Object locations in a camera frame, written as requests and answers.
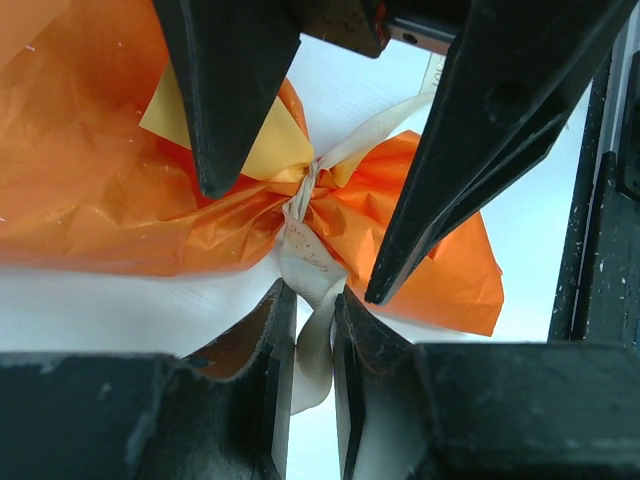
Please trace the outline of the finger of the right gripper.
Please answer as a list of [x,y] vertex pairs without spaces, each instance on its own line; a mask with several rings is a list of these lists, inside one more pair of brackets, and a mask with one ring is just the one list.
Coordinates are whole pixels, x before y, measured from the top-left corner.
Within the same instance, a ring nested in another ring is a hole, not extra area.
[[201,192],[235,184],[300,45],[287,1],[160,0]]

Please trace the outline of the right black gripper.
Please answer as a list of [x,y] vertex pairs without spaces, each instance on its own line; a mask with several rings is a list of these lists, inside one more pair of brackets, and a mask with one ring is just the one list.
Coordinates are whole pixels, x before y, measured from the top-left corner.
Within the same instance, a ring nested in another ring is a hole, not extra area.
[[302,33],[369,58],[391,40],[441,55],[454,41],[367,302],[388,303],[438,242],[548,155],[634,7],[631,1],[287,3]]

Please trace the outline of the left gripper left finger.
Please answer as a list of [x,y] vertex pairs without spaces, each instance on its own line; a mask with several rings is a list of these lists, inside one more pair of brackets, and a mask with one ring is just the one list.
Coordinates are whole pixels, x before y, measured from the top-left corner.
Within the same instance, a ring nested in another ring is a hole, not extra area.
[[282,479],[295,293],[283,280],[184,358],[1,357],[5,479]]

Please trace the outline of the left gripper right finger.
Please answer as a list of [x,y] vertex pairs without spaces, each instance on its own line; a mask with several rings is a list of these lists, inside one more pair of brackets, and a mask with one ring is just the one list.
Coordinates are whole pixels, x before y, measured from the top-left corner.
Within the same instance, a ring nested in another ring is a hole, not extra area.
[[414,344],[345,290],[334,362],[345,479],[635,479],[639,357],[579,342]]

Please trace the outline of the cream ribbon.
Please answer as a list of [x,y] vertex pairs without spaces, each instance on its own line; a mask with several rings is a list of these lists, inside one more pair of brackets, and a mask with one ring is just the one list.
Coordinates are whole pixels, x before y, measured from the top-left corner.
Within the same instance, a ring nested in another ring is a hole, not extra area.
[[280,269],[285,283],[312,308],[295,346],[291,413],[296,415],[321,404],[328,396],[333,375],[331,329],[335,300],[344,291],[347,272],[336,262],[304,223],[319,175],[336,169],[335,183],[344,186],[364,157],[386,140],[407,118],[432,103],[445,57],[431,54],[418,93],[374,115],[344,141],[313,160],[296,194],[284,204]]

